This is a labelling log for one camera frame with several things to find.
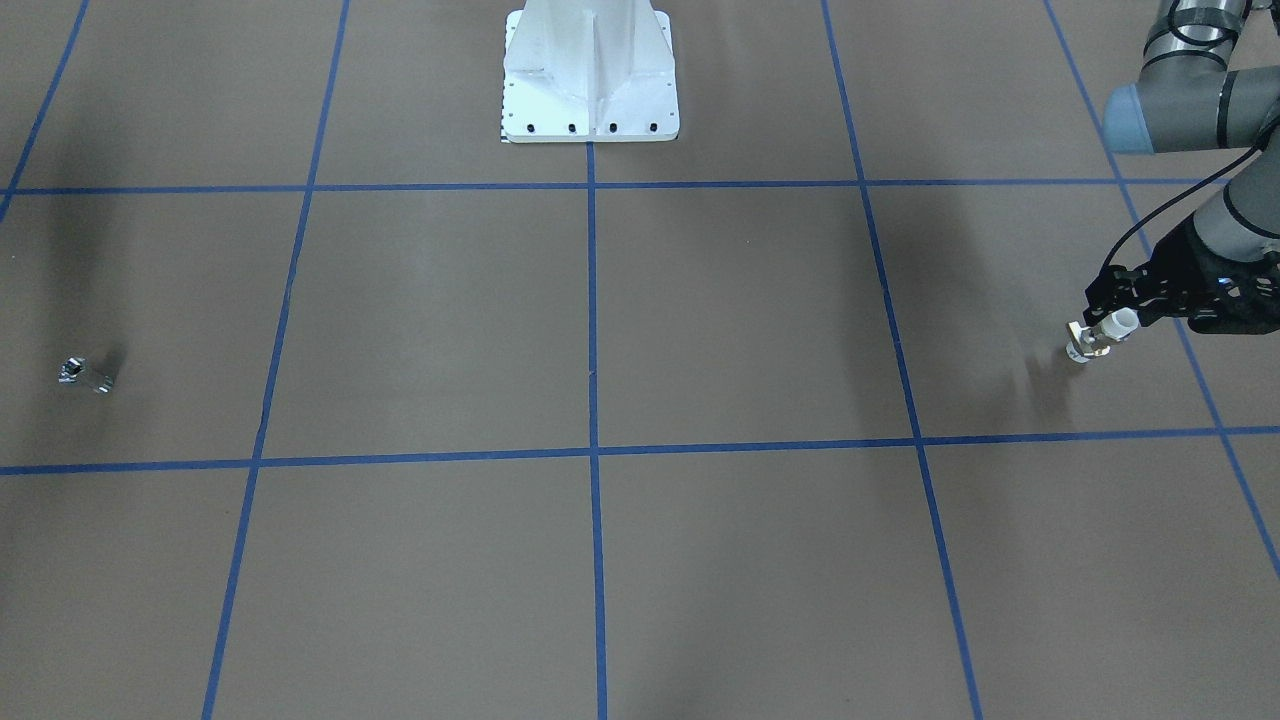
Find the blue grid line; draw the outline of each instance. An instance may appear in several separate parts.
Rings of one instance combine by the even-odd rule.
[[[45,124],[49,108],[54,104],[54,95],[58,94],[58,86],[63,82],[63,73],[67,72],[67,64],[70,63],[72,51],[76,49],[76,40],[79,38],[79,31],[84,26],[86,13],[88,13],[88,0],[81,0],[79,12],[76,13],[76,22],[72,24],[72,32],[67,37],[67,46],[63,47],[63,56],[58,60],[58,68],[54,70],[54,78],[49,82],[45,100],[40,104],[40,111],[36,113],[36,122],[31,124],[27,143],[22,146],[18,165],[13,169],[13,177],[9,178],[9,188],[5,191],[4,200],[0,200],[0,223],[9,214],[9,205],[13,204],[14,191],[18,188],[18,183],[22,182],[22,173],[27,169],[27,163],[31,160],[31,151],[36,147],[36,137],[40,135],[40,128]]]
[[[1126,178],[1125,184],[1192,186],[1192,178]],[[1226,179],[1217,181],[1225,184]],[[900,179],[765,179],[765,181],[659,181],[659,182],[596,182],[596,191],[611,190],[733,190],[790,187],[1019,187],[1019,186],[1114,186],[1115,178],[900,178]],[[406,182],[355,184],[175,184],[120,187],[24,187],[5,190],[4,197],[49,197],[79,195],[215,195],[256,192],[463,192],[463,191],[582,191],[585,182]]]
[[[591,555],[595,577],[595,712],[609,717],[608,625],[604,610],[604,510],[600,501],[599,293],[596,284],[595,145],[586,143],[588,413],[591,459]]]
[[[1230,436],[1268,437],[1280,436],[1280,425],[1248,425],[1225,428]],[[927,447],[955,447],[974,445],[1037,445],[1061,442],[1121,442],[1134,439],[1178,439],[1217,437],[1217,428],[1171,428],[1149,430],[1101,430],[1080,433],[1025,433],[991,436],[940,436],[872,439],[822,439],[822,441],[777,441],[777,442],[730,442],[730,443],[689,443],[689,445],[618,445],[590,447],[558,447],[532,450],[474,450],[438,452],[402,452],[388,455],[319,455],[298,457],[262,457],[253,460],[170,460],[150,462],[87,462],[61,465],[10,465],[0,466],[3,477],[32,475],[74,475],[74,474],[116,474],[116,473],[161,473],[187,470],[246,470],[259,468],[326,468],[358,465],[431,465],[440,462],[484,462],[511,460],[550,460],[561,457],[600,457],[654,456],[654,455],[728,455],[736,452],[806,452],[823,450],[876,450],[886,447],[915,447],[916,442]]]
[[[1052,0],[1043,0],[1043,3],[1044,10],[1048,13],[1048,19],[1053,24],[1053,32],[1057,33],[1059,44],[1062,46],[1062,54],[1066,56],[1066,63],[1071,69],[1071,76],[1075,78],[1076,88],[1080,91],[1080,99],[1084,101],[1084,106],[1089,111],[1089,119],[1093,122],[1093,129],[1097,132],[1098,140],[1102,142],[1102,150],[1106,152],[1107,161],[1111,164],[1111,172],[1119,181],[1120,193],[1124,196],[1125,205],[1129,209],[1129,215],[1133,222],[1137,223],[1139,218],[1138,209],[1134,206],[1133,197],[1129,193],[1128,181],[1120,170],[1120,164],[1116,161],[1115,154],[1106,146],[1102,120],[1098,118],[1098,113],[1093,106],[1093,100],[1089,97],[1089,91],[1084,85],[1084,77],[1080,74],[1080,68],[1075,63],[1075,56],[1071,54],[1071,46],[1066,41],[1066,33],[1062,31],[1062,23],[1059,22],[1057,13],[1053,10]],[[1152,249],[1151,242],[1147,238],[1147,233],[1139,232],[1139,237],[1142,238],[1143,250],[1146,250],[1149,256]],[[1222,423],[1217,402],[1213,400],[1213,392],[1208,386],[1203,369],[1201,368],[1199,359],[1196,356],[1196,348],[1192,346],[1187,327],[1181,320],[1172,322],[1174,327],[1178,329],[1178,338],[1187,354],[1187,360],[1190,363],[1192,372],[1196,374],[1196,382],[1199,384],[1201,393],[1204,396],[1204,405],[1208,407],[1210,415],[1213,418],[1213,427],[1222,442],[1222,450],[1226,452],[1228,461],[1231,465],[1231,471],[1235,474],[1235,480],[1240,486],[1240,493],[1244,496],[1245,506],[1249,510],[1249,515],[1253,518],[1253,524],[1257,528],[1258,537],[1261,538],[1262,544],[1267,551],[1267,556],[1271,560],[1271,569],[1275,571],[1276,578],[1280,578],[1280,552],[1276,551],[1275,541],[1271,538],[1266,520],[1262,518],[1257,500],[1253,496],[1253,489],[1249,487],[1249,480],[1244,474],[1244,469],[1240,466],[1239,459],[1236,457],[1235,447],[1231,445],[1231,436],[1226,432],[1226,427]]]
[[[338,81],[338,64],[342,59],[342,44],[347,32],[347,17],[351,10],[351,0],[342,0],[342,13],[338,17],[338,31],[333,42],[333,56],[329,60],[329,78],[325,85],[324,101],[320,105],[320,119],[316,123],[315,145],[311,150],[311,169],[307,173],[307,191],[302,197],[302,209],[298,213],[298,229],[293,238],[293,254],[289,258],[289,273],[284,282],[284,299],[280,304],[280,319],[275,331],[275,343],[271,350],[271,364],[266,375],[266,388],[262,391],[262,419],[259,424],[257,437],[253,441],[252,466],[248,479],[244,482],[244,500],[241,505],[239,524],[236,529],[236,544],[232,551],[230,569],[227,574],[227,592],[223,597],[223,611],[218,623],[218,639],[214,643],[214,656],[209,667],[209,684],[205,689],[202,720],[211,720],[214,716],[214,703],[218,700],[218,684],[221,680],[223,657],[227,652],[227,638],[230,633],[232,611],[236,606],[236,589],[239,583],[241,562],[244,557],[244,543],[248,538],[248,525],[253,511],[253,496],[257,489],[257,475],[262,460],[262,448],[266,445],[266,432],[271,420],[271,402],[275,398],[275,380],[280,370],[280,355],[284,350],[284,336],[289,323],[289,305],[293,293],[293,282],[297,279],[298,258],[302,254],[302,243],[306,238],[307,219],[311,213],[311,197],[315,187],[316,174],[320,170],[320,154],[324,149],[325,126],[329,122],[329,106],[333,102],[333,90]]]
[[[947,592],[947,603],[951,609],[951,623],[956,634],[956,648],[960,653],[960,662],[964,667],[965,685],[969,691],[969,705],[973,710],[974,720],[983,720],[982,700],[978,694],[978,680],[973,669],[973,659],[969,652],[969,639],[964,629],[964,614],[960,610],[960,597],[956,592],[955,575],[951,570],[951,555],[947,551],[946,533],[942,528],[942,515],[938,511],[937,493],[933,489],[933,474],[929,470],[929,457],[920,432],[920,418],[915,407],[915,393],[911,391],[911,377],[906,366],[906,354],[902,351],[902,336],[899,332],[897,315],[893,311],[893,295],[890,288],[888,272],[884,266],[884,255],[881,251],[879,233],[876,227],[876,213],[872,206],[870,188],[867,184],[867,173],[863,168],[863,158],[858,145],[858,128],[854,123],[854,111],[849,101],[849,87],[845,82],[845,70],[840,60],[840,47],[836,42],[836,28],[831,19],[831,5],[822,0],[823,22],[827,26],[827,42],[831,46],[831,63],[836,73],[836,85],[840,88],[840,104],[845,113],[845,128],[849,132],[849,146],[854,156],[854,168],[863,199],[863,211],[867,215],[867,231],[870,237],[872,254],[876,258],[876,272],[879,275],[881,288],[884,295],[884,315],[888,319],[890,333],[893,338],[893,354],[897,356],[899,378],[902,383],[902,398],[906,402],[908,418],[911,423],[911,438],[915,446],[916,461],[920,466],[920,480],[924,484],[924,497],[929,505],[929,520],[933,525],[933,541],[938,550],[938,564],[942,569],[942,582]]]

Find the vertical blue line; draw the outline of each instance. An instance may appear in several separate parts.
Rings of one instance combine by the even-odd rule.
[[[72,51],[76,49],[76,40],[79,37],[87,12],[88,0],[81,0],[79,12],[76,13],[76,22],[72,24],[72,33],[67,38],[67,46],[63,47],[63,56],[58,60],[58,69],[54,70],[54,79],[49,83],[45,100],[40,104],[40,111],[36,113],[36,122],[32,123],[31,132],[27,135],[27,143],[22,146],[22,155],[18,158],[18,165],[13,169],[13,177],[9,178],[9,188],[4,193],[4,200],[0,200],[0,223],[9,214],[13,192],[18,190],[18,183],[22,182],[22,173],[27,169],[27,163],[31,160],[31,151],[36,147],[36,136],[40,135],[40,128],[45,124],[45,117],[49,115],[49,108],[54,104],[54,95],[58,94],[58,86],[63,82],[63,73],[67,72],[67,64],[72,59]]]
[[[257,475],[266,445],[266,430],[271,420],[271,404],[275,400],[275,382],[280,370],[280,356],[284,352],[284,336],[289,324],[289,306],[293,295],[293,282],[298,274],[298,258],[307,233],[307,219],[311,214],[311,199],[315,195],[316,174],[320,168],[320,154],[324,149],[325,126],[329,122],[329,105],[333,102],[333,90],[338,81],[338,63],[342,59],[342,44],[347,33],[347,15],[351,0],[343,0],[342,14],[338,17],[338,32],[333,42],[333,56],[329,60],[329,78],[325,85],[324,101],[320,105],[320,119],[316,124],[315,145],[311,149],[311,167],[307,172],[307,190],[302,197],[298,213],[298,227],[293,236],[293,252],[289,258],[289,272],[284,282],[284,299],[280,302],[280,316],[275,328],[275,342],[271,347],[271,364],[266,374],[266,387],[262,391],[262,416],[253,441],[252,466],[244,483],[244,500],[241,505],[239,524],[236,528],[236,544],[232,550],[232,564],[227,574],[227,592],[223,597],[223,612],[218,623],[218,639],[214,643],[214,657],[209,667],[209,684],[205,688],[202,720],[211,720],[214,705],[218,701],[218,684],[221,680],[223,657],[227,653],[227,638],[230,634],[232,611],[236,606],[236,589],[239,584],[241,562],[244,559],[244,543],[248,538],[250,520],[253,512],[253,496],[257,491]]]
[[[599,300],[595,273],[595,145],[586,143],[588,405],[591,436],[591,541],[595,570],[595,714],[609,717],[608,643],[604,615],[604,529],[600,507]]]
[[[1138,222],[1138,209],[1133,204],[1133,197],[1129,193],[1129,184],[1120,170],[1120,164],[1116,161],[1115,154],[1107,147],[1105,135],[1102,131],[1102,120],[1098,118],[1097,110],[1093,108],[1093,100],[1089,97],[1089,91],[1084,86],[1084,77],[1080,74],[1080,68],[1075,63],[1075,56],[1071,54],[1071,46],[1066,41],[1066,33],[1062,31],[1062,23],[1059,22],[1057,13],[1053,10],[1052,0],[1042,0],[1044,3],[1044,12],[1048,13],[1048,19],[1053,24],[1053,32],[1057,35],[1057,41],[1062,46],[1062,54],[1066,56],[1066,64],[1071,69],[1071,77],[1075,78],[1075,86],[1080,91],[1080,99],[1084,100],[1084,108],[1089,111],[1089,119],[1093,122],[1093,129],[1098,135],[1098,140],[1102,142],[1102,150],[1107,155],[1107,163],[1111,165],[1111,172],[1115,174],[1116,183],[1120,187],[1120,193],[1124,196],[1125,206],[1129,209],[1129,217],[1134,223]],[[1146,232],[1140,232],[1142,246],[1147,255],[1151,255],[1152,247],[1147,238]],[[1253,489],[1249,487],[1249,480],[1244,475],[1244,469],[1240,466],[1239,459],[1235,454],[1235,447],[1231,443],[1231,437],[1226,432],[1226,427],[1222,424],[1222,415],[1219,413],[1217,402],[1213,400],[1213,392],[1210,389],[1208,379],[1204,377],[1204,372],[1201,368],[1199,360],[1196,357],[1196,348],[1192,346],[1190,337],[1187,333],[1187,327],[1181,320],[1174,319],[1174,327],[1178,329],[1178,340],[1183,345],[1183,351],[1187,354],[1187,360],[1192,365],[1192,373],[1196,375],[1196,382],[1199,384],[1201,395],[1204,397],[1204,405],[1208,407],[1210,416],[1213,419],[1213,427],[1217,429],[1219,439],[1222,442],[1222,450],[1226,451],[1228,461],[1231,465],[1231,471],[1235,474],[1235,482],[1240,486],[1240,492],[1244,495],[1244,502],[1249,509],[1249,515],[1253,518],[1253,525],[1258,530],[1258,537],[1262,539],[1262,546],[1266,548],[1267,557],[1271,560],[1271,568],[1280,578],[1280,555],[1276,553],[1275,541],[1271,538],[1270,530],[1267,530],[1266,520],[1262,518],[1262,512],[1258,510],[1257,500],[1253,496]]]
[[[881,291],[884,299],[884,315],[888,319],[890,334],[893,338],[893,352],[897,356],[897,373],[902,383],[902,398],[906,404],[908,419],[911,423],[911,438],[915,445],[915,456],[920,466],[920,480],[924,484],[924,497],[929,506],[929,520],[933,525],[933,542],[938,551],[938,562],[942,568],[942,582],[947,592],[947,603],[951,609],[951,623],[955,628],[956,647],[960,652],[960,664],[964,667],[965,685],[969,691],[969,706],[974,720],[983,720],[982,700],[978,694],[978,679],[973,669],[973,659],[969,652],[969,638],[964,629],[964,615],[960,611],[960,597],[956,592],[955,575],[951,570],[951,555],[947,551],[946,534],[942,528],[942,515],[938,510],[937,493],[933,489],[933,473],[929,470],[929,457],[924,447],[923,433],[920,432],[920,416],[915,407],[915,393],[911,391],[911,377],[906,368],[906,354],[902,351],[902,336],[899,332],[897,314],[893,311],[893,295],[890,288],[888,272],[884,266],[884,255],[881,250],[879,232],[876,227],[876,213],[872,208],[870,190],[867,186],[867,172],[863,167],[861,152],[858,145],[858,129],[854,123],[852,106],[849,102],[849,88],[845,82],[844,65],[840,61],[840,47],[836,42],[836,29],[831,20],[831,5],[828,0],[822,0],[823,20],[827,26],[827,42],[831,46],[831,63],[836,70],[836,85],[840,87],[840,102],[845,111],[845,128],[849,132],[849,147],[854,155],[854,168],[858,172],[858,187],[861,192],[863,213],[867,215],[867,232],[870,237],[872,254],[876,258],[876,273],[879,277]]]

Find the blue grid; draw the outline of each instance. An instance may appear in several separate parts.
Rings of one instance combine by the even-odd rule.
[[[1082,100],[1088,109],[1091,119],[1098,132],[1100,140],[1102,126],[1094,110],[1094,105],[1084,86],[1083,77],[1071,54],[1066,35],[1053,10],[1052,0],[1042,0],[1044,10],[1053,26],[1064,56],[1075,78]],[[864,450],[864,448],[914,448],[916,451],[920,479],[924,486],[925,498],[929,506],[929,515],[933,525],[934,541],[937,544],[938,560],[942,570],[943,583],[951,609],[952,621],[956,633],[956,643],[964,665],[965,680],[969,691],[972,711],[975,720],[983,716],[982,701],[978,692],[977,676],[973,669],[968,648],[968,638],[964,629],[964,620],[955,579],[951,571],[950,557],[946,546],[946,534],[942,525],[941,511],[933,491],[932,475],[929,471],[928,448],[943,446],[978,446],[978,445],[1019,445],[1019,443],[1059,443],[1059,442],[1117,442],[1132,439],[1160,439],[1160,438],[1204,438],[1216,437],[1221,441],[1231,470],[1240,486],[1242,495],[1257,527],[1260,538],[1265,544],[1276,575],[1280,577],[1280,556],[1277,556],[1275,543],[1261,515],[1248,479],[1239,464],[1233,445],[1233,437],[1254,436],[1280,436],[1280,425],[1257,427],[1226,427],[1221,419],[1217,405],[1213,401],[1212,391],[1196,357],[1190,338],[1185,327],[1178,323],[1179,338],[1185,350],[1188,361],[1199,383],[1206,406],[1213,420],[1213,427],[1208,428],[1175,428],[1175,429],[1135,429],[1115,432],[1083,432],[1083,433],[1024,433],[1024,434],[983,434],[983,436],[948,436],[929,437],[920,429],[919,415],[915,407],[915,397],[911,391],[911,380],[908,370],[906,357],[901,345],[893,300],[890,286],[888,272],[879,247],[879,237],[876,227],[874,208],[869,190],[873,187],[929,187],[929,186],[1114,186],[1116,187],[1129,209],[1134,220],[1138,219],[1137,209],[1129,193],[1130,186],[1156,184],[1156,186],[1187,186],[1199,178],[1126,178],[1120,170],[1115,156],[1107,151],[1107,160],[1112,170],[1110,178],[937,178],[937,179],[869,179],[865,176],[861,154],[859,151],[858,132],[854,109],[849,99],[845,83],[844,69],[840,61],[840,49],[835,36],[828,0],[820,0],[823,19],[826,23],[827,40],[831,50],[832,65],[835,69],[836,86],[840,92],[841,105],[845,113],[845,123],[849,133],[850,151],[854,158],[856,177],[842,181],[708,181],[708,182],[598,182],[595,177],[595,149],[586,146],[586,182],[554,182],[554,183],[385,183],[385,184],[320,184],[316,182],[319,163],[324,149],[324,135],[328,123],[329,108],[333,100],[334,86],[342,56],[343,38],[346,35],[347,18],[351,9],[351,0],[342,0],[342,12],[338,20],[334,38],[333,55],[330,59],[328,85],[324,101],[320,109],[320,118],[316,128],[315,145],[312,149],[311,165],[305,184],[243,184],[243,186],[157,186],[157,187],[54,187],[54,188],[20,188],[22,174],[31,158],[41,126],[49,113],[63,73],[70,60],[76,41],[84,22],[90,0],[81,0],[74,23],[72,26],[67,45],[59,59],[56,70],[50,82],[49,90],[41,102],[40,110],[32,124],[31,132],[23,146],[22,155],[14,168],[8,187],[3,190],[0,197],[0,222],[8,214],[14,197],[23,196],[74,196],[74,195],[206,195],[206,193],[257,193],[257,192],[293,192],[302,193],[302,209],[298,217],[297,232],[294,236],[293,252],[285,278],[284,297],[280,306],[279,323],[275,334],[275,343],[271,354],[271,363],[268,373],[266,387],[262,397],[262,416],[256,434],[253,452],[244,459],[218,459],[193,461],[152,461],[152,462],[102,462],[102,464],[69,464],[69,465],[22,465],[0,466],[0,477],[29,477],[52,474],[87,474],[87,473],[137,473],[137,471],[188,471],[188,470],[248,470],[246,480],[244,498],[242,503],[237,537],[228,573],[227,591],[224,596],[223,611],[219,620],[218,638],[214,657],[210,665],[209,683],[205,696],[202,719],[210,720],[214,715],[214,706],[218,696],[221,662],[225,652],[227,638],[230,632],[232,612],[236,600],[236,588],[239,575],[241,561],[243,559],[244,543],[248,536],[252,514],[253,496],[257,484],[259,471],[264,468],[307,468],[307,466],[342,466],[342,465],[383,465],[383,464],[439,464],[439,462],[479,462],[479,461],[504,461],[504,460],[531,460],[553,457],[582,457],[590,461],[590,493],[591,493],[591,527],[593,527],[593,556],[595,578],[595,629],[596,629],[596,701],[598,717],[608,717],[608,673],[607,673],[607,638],[605,638],[605,585],[604,585],[604,532],[602,527],[602,496],[600,496],[600,459],[616,456],[643,456],[643,455],[680,455],[680,454],[750,454],[750,452],[804,452],[824,450]],[[872,251],[876,259],[877,274],[883,290],[884,311],[893,340],[897,359],[899,375],[902,386],[904,402],[911,427],[911,437],[900,438],[868,438],[846,441],[800,441],[800,442],[753,442],[753,443],[704,443],[704,445],[657,445],[657,446],[603,446],[599,433],[599,379],[598,379],[598,286],[596,286],[596,193],[611,190],[681,190],[681,188],[808,188],[808,187],[850,187],[858,188],[865,211]],[[293,282],[297,277],[298,258],[306,240],[307,219],[310,217],[311,201],[317,192],[458,192],[458,191],[506,191],[506,190],[538,190],[538,191],[576,191],[586,192],[588,196],[588,287],[589,287],[589,428],[590,443],[586,447],[566,448],[531,448],[531,450],[500,450],[500,451],[472,451],[472,452],[420,452],[398,455],[349,455],[349,456],[316,456],[316,457],[264,457],[264,446],[270,424],[271,404],[275,393],[275,379],[279,372],[280,355],[284,347],[284,338],[288,329],[291,295]],[[1149,240],[1142,236],[1144,249],[1151,251]]]

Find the white mounting plate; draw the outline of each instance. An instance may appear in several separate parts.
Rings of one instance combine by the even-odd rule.
[[[507,17],[507,42],[524,10]],[[671,42],[671,15],[654,10]],[[632,76],[611,97],[600,100],[599,127],[591,127],[588,99],[556,92],[547,82],[506,73],[502,92],[503,142],[662,142],[680,135],[676,78]]]

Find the light blue cap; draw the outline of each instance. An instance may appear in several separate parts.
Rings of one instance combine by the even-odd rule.
[[[1142,114],[1142,101],[1138,100],[1138,86],[1126,85],[1116,88],[1107,100],[1106,117],[1102,119],[1102,140],[1112,152],[1125,155],[1153,155],[1151,131],[1147,118]]]

